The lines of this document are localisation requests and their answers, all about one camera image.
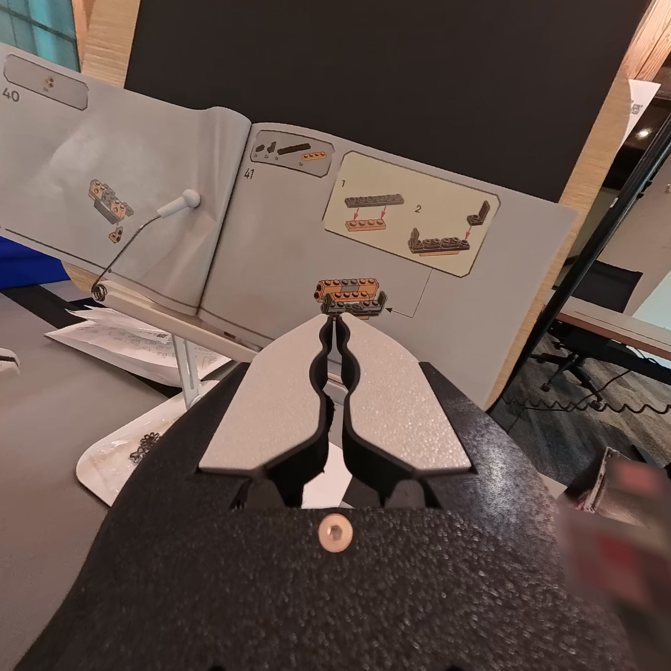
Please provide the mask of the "black slanted stand pole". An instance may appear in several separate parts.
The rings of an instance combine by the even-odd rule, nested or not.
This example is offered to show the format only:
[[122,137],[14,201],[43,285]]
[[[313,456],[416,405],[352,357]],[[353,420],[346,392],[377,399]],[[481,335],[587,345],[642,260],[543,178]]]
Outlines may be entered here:
[[625,182],[616,202],[601,219],[578,255],[577,260],[560,283],[558,289],[555,290],[553,296],[546,303],[499,397],[502,397],[504,392],[508,390],[516,375],[539,344],[542,336],[558,317],[560,309],[571,297],[593,262],[606,247],[609,239],[612,238],[622,221],[625,220],[625,217],[638,200],[640,193],[646,188],[647,183],[654,178],[659,171],[659,167],[664,163],[669,154],[670,118],[668,117]]

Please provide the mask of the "black office chair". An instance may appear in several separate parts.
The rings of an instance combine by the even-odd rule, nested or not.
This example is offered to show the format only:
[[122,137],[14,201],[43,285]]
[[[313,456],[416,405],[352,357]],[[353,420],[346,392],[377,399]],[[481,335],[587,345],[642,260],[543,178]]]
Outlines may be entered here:
[[[597,260],[591,265],[572,296],[623,313],[642,275],[641,272],[626,270]],[[569,354],[565,357],[552,354],[531,356],[536,362],[557,365],[556,371],[540,386],[541,390],[549,392],[559,375],[565,372],[571,373],[582,387],[594,393],[595,399],[591,401],[591,406],[597,408],[603,399],[597,392],[592,377],[585,370],[584,363],[589,358],[597,359],[600,355],[606,354],[608,346],[613,351],[622,352],[625,350],[624,347],[615,345],[614,341],[605,336],[559,320],[551,324],[548,333],[558,339],[553,343],[553,347],[566,349]]]

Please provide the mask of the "dark panel with wooden rim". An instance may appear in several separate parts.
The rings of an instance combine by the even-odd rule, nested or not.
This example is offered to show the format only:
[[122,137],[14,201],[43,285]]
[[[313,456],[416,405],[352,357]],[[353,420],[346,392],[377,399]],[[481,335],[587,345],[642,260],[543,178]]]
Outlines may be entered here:
[[558,202],[649,1],[95,1],[82,68]]

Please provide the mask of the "white paper bag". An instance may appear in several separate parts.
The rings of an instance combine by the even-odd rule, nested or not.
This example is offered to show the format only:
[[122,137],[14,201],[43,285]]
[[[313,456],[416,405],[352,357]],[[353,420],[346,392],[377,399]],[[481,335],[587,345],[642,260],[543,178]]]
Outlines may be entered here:
[[68,314],[83,321],[46,333],[46,337],[129,373],[181,387],[170,333],[99,306],[68,310]]

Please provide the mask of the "wooden table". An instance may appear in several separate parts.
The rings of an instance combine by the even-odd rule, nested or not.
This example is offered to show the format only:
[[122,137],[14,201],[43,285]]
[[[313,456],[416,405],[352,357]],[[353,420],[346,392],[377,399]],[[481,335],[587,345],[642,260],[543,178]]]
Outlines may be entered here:
[[592,307],[597,312],[564,306],[556,319],[670,361],[669,330],[599,306]]

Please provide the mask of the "white instruction booklet stand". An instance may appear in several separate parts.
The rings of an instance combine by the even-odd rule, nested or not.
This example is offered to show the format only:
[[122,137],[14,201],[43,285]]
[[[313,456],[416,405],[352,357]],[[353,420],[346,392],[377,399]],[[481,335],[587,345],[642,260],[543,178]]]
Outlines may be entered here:
[[321,131],[189,109],[1,45],[1,233],[244,348],[362,318],[481,407],[576,213]]

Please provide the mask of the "white book stand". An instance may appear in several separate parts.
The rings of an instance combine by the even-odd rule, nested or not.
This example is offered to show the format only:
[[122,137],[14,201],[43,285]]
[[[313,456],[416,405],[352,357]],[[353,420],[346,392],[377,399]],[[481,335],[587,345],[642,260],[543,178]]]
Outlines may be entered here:
[[[203,318],[159,305],[114,281],[102,281],[95,294],[105,295],[102,301],[110,309],[239,363],[251,362],[261,346],[317,315],[333,321],[328,310],[342,303],[345,314],[387,334],[416,358],[436,354],[439,367],[457,371],[456,362],[448,362],[448,352],[440,352],[440,332],[455,326],[457,333],[448,337],[448,345],[465,345],[466,303],[476,298],[477,289],[484,288],[482,279],[462,278],[466,285],[459,291],[459,278],[407,255],[376,249],[370,240],[342,236],[321,223],[301,223],[298,229],[295,233],[270,226],[244,231],[239,224],[224,233],[215,253]],[[454,385],[442,378],[433,385],[437,398],[442,394],[451,401],[455,394],[455,403],[463,401]],[[324,393],[328,399],[331,387],[336,389],[336,404],[345,408],[343,382],[327,381]],[[461,496],[471,510],[489,506],[513,515],[514,507],[547,503],[550,494],[541,476],[491,418],[468,403],[446,413],[471,469],[427,476],[408,472],[400,475],[402,481],[428,486],[430,479],[446,476],[446,496]],[[305,484],[331,465],[328,441],[326,446],[319,440],[316,446],[257,476],[205,473],[243,478],[268,490],[272,502],[301,507]]]

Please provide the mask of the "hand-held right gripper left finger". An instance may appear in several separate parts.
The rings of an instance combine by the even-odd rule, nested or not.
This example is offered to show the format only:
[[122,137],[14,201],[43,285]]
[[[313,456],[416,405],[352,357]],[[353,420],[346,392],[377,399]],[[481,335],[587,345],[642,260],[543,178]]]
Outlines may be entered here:
[[327,446],[327,359],[332,319],[317,315],[257,353],[207,446],[199,468],[257,476],[316,446]]

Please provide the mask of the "clear bag of parts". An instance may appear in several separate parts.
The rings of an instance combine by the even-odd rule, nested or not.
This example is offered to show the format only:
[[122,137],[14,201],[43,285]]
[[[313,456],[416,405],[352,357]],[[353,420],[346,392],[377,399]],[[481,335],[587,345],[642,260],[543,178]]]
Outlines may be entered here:
[[129,472],[137,466],[175,419],[151,419],[103,440],[92,453],[92,462],[104,474]]

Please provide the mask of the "white paper sign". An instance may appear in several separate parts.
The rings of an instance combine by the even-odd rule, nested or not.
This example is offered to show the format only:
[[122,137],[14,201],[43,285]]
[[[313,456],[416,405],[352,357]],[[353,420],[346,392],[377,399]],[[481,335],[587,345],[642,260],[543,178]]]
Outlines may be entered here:
[[644,113],[661,86],[658,82],[640,79],[628,79],[627,84],[630,94],[629,115],[619,148],[623,147],[632,136],[634,142],[642,142],[654,136],[655,131],[649,125],[644,124],[639,130],[636,130],[636,127],[642,121]]

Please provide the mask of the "grey desk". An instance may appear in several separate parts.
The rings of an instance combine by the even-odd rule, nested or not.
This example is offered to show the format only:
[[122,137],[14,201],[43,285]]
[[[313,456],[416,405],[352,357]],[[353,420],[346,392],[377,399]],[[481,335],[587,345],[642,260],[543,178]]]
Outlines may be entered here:
[[48,286],[1,291],[1,669],[12,669],[62,603],[107,508],[74,474],[80,455],[166,396],[43,332],[73,323]]

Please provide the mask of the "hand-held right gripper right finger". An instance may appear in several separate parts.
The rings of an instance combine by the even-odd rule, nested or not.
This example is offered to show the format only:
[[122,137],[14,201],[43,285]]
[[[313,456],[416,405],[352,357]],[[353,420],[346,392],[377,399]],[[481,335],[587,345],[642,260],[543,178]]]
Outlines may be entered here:
[[416,357],[348,313],[336,323],[341,379],[348,390],[344,437],[413,475],[472,467]]

